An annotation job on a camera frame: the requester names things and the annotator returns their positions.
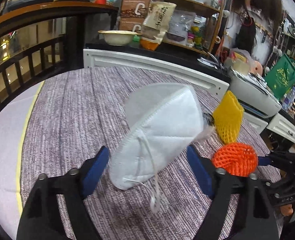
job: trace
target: yellow foam net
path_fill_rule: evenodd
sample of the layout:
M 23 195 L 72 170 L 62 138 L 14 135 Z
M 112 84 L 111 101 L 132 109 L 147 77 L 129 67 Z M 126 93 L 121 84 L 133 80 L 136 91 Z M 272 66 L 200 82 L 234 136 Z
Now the yellow foam net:
M 225 143 L 236 142 L 243 118 L 244 109 L 231 91 L 227 91 L 213 112 L 216 131 Z

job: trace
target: ear loop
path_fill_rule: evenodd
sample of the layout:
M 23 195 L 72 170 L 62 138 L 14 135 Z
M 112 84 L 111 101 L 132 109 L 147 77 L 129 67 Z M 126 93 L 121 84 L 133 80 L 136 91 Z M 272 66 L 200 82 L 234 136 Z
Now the ear loop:
M 151 194 L 150 208 L 151 208 L 153 213 L 156 213 L 156 212 L 158 212 L 158 210 L 160 208 L 160 200 L 161 200 L 160 199 L 160 187 L 159 187 L 159 181 L 158 181 L 158 173 L 157 173 L 157 171 L 155 169 L 154 161 L 153 161 L 151 150 L 150 150 L 150 144 L 147 141 L 147 138 L 146 138 L 145 134 L 142 131 L 141 131 L 140 135 L 138 136 L 138 139 L 143 142 L 148 154 L 150 155 L 152 168 L 153 168 L 153 172 L 154 172 L 154 179 L 155 179 L 155 183 L 156 183 L 156 192 L 154 192 L 152 189 L 150 189 L 147 185 L 143 184 L 142 182 L 139 182 L 137 180 L 127 179 L 127 178 L 124 178 L 124 179 L 127 180 L 127 181 L 130 181 L 130 182 L 140 184 L 140 185 L 147 188 L 147 190 Z

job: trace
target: ceramic bowl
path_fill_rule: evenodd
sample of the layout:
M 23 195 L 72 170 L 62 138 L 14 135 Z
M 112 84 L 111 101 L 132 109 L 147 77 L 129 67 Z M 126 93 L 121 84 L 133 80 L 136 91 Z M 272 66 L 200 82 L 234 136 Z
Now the ceramic bowl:
M 134 33 L 129 31 L 98 31 L 103 34 L 104 40 L 107 44 L 113 46 L 123 46 L 129 44 L 134 35 L 141 35 L 140 33 Z

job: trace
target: bolt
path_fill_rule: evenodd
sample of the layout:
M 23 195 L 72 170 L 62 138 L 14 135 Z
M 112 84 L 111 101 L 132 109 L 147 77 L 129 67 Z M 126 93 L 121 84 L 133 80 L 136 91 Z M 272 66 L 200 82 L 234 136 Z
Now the bolt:
M 250 179 L 258 179 L 258 176 L 255 173 L 249 174 Z
M 37 179 L 38 180 L 43 180 L 43 179 L 46 179 L 46 178 L 47 178 L 47 175 L 45 173 L 41 173 Z
M 222 174 L 222 175 L 227 173 L 227 171 L 225 169 L 223 169 L 223 168 L 217 168 L 215 171 L 216 171 L 216 173 L 219 173 L 219 174 Z
M 68 172 L 70 175 L 76 175 L 79 173 L 79 169 L 78 168 L 73 168 Z

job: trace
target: white cabinet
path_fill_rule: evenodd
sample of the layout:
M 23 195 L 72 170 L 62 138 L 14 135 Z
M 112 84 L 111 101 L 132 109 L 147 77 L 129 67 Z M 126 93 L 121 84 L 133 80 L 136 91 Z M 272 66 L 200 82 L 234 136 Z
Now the white cabinet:
M 246 119 L 259 134 L 262 133 L 268 125 L 264 120 L 246 112 L 243 113 L 243 118 Z
M 295 143 L 295 126 L 281 114 L 276 114 L 267 129 Z
M 136 67 L 170 74 L 200 87 L 203 87 L 213 96 L 222 99 L 229 84 L 197 70 L 155 58 L 144 57 L 130 53 L 100 50 L 83 50 L 84 68 L 87 67 Z

